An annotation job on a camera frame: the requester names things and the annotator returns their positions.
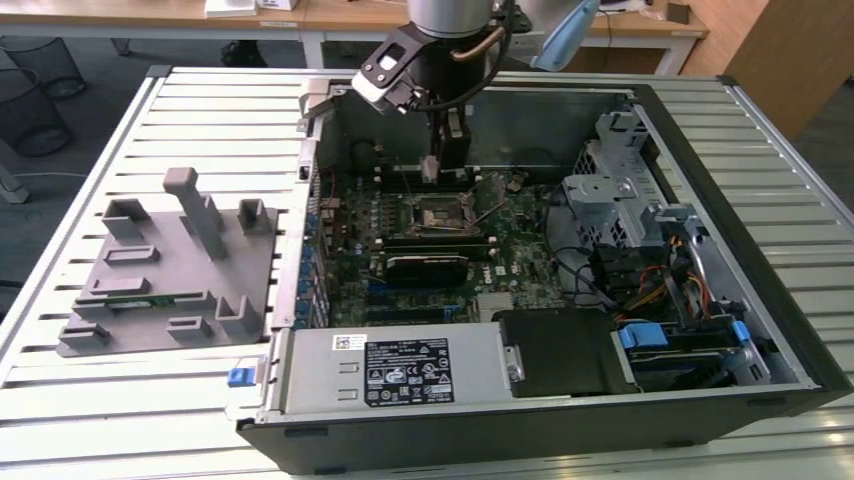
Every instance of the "wooden desk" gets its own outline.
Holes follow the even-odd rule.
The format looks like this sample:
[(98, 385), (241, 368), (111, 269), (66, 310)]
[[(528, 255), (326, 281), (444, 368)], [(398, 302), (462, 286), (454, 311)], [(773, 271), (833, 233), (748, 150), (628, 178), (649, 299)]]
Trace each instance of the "wooden desk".
[[(304, 18), (308, 30), (386, 31), (409, 22), (406, 6), (384, 0), (310, 0)], [(709, 33), (702, 22), (693, 17), (690, 25), (654, 20), (638, 13), (612, 15), (614, 36), (704, 38)], [(609, 36), (605, 17), (598, 17), (590, 36)]]
[[(536, 31), (514, 37), (512, 55), (534, 56), (545, 41), (545, 28), (534, 12)], [(585, 47), (658, 49), (666, 53), (656, 70), (661, 75), (678, 75), (694, 43), (709, 33), (693, 17), (690, 25), (654, 20), (638, 13), (612, 14), (612, 28), (605, 17), (594, 21)], [(386, 33), (409, 21), (406, 6), (384, 0), (310, 0), (302, 22), (301, 37), (306, 42), (309, 65), (322, 68), (321, 45), (325, 41), (384, 41)]]
[[(309, 68), (324, 68), (324, 42), (377, 41), (408, 21), (406, 7), (380, 0), (302, 0), (294, 11), (205, 18), (205, 0), (3, 0), (0, 35), (222, 40), (300, 40)], [(514, 39), (514, 56), (534, 55), (545, 29)], [(657, 72), (676, 75), (706, 27), (661, 22), (638, 14), (596, 20), (585, 47), (660, 49)]]
[(205, 0), (3, 0), (0, 35), (300, 40), (309, 0), (293, 11), (206, 18)]
[(254, 17), (205, 18), (205, 0), (5, 0), (0, 24), (129, 26), (145, 28), (262, 28), (306, 16), (309, 1), (293, 11), (259, 9)]

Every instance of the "circuit board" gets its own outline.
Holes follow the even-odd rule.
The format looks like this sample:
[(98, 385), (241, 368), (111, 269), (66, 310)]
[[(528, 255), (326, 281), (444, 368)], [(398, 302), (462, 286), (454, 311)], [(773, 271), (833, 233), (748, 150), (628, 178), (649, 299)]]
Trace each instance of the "circuit board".
[(514, 185), (512, 192), (512, 172), (486, 175), (469, 192), (469, 215), (477, 221), (473, 231), (490, 239), (490, 256), (469, 263), (462, 286), (393, 290), (377, 273), (384, 261), (378, 239), (405, 237), (418, 210), (425, 223), (453, 222), (460, 212), (445, 219), (441, 208), (460, 194), (382, 193), (361, 179), (342, 177), (337, 185), (344, 190), (341, 198), (328, 203), (334, 207), (328, 210), (334, 211), (322, 215), (334, 277), (333, 327), (421, 323), (418, 311), (434, 319), (441, 316), (441, 322), (480, 322), (485, 317), (476, 299), (493, 293), (506, 294), (500, 297), (516, 308), (566, 305), (558, 267), (544, 244), (544, 186)]

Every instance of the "barcode sticker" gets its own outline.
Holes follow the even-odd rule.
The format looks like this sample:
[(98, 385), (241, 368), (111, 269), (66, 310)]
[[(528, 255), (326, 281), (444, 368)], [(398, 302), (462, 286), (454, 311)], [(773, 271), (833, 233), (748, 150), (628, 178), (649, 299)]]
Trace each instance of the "barcode sticker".
[(297, 28), (296, 22), (261, 22), (262, 27)]

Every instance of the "wire mesh trash can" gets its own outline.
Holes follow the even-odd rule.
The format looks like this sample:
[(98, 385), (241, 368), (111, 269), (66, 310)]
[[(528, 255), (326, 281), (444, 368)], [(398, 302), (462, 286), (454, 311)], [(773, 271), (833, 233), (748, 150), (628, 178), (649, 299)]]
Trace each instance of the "wire mesh trash can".
[(6, 51), (19, 68), (33, 70), (42, 88), (55, 100), (70, 98), (86, 89), (86, 82), (62, 38), (0, 37)]
[(71, 141), (66, 121), (31, 70), (0, 70), (0, 138), (25, 157), (47, 155)]

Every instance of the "motherboard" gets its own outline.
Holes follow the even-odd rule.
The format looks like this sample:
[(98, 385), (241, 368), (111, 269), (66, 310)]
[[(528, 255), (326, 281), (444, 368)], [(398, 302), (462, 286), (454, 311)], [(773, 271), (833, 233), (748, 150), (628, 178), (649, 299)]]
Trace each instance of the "motherboard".
[(458, 192), (413, 192), (404, 177), (390, 193), (372, 180), (330, 175), (321, 203), (333, 327), (489, 322), (501, 310), (565, 306), (542, 233), (554, 186), (510, 170)]

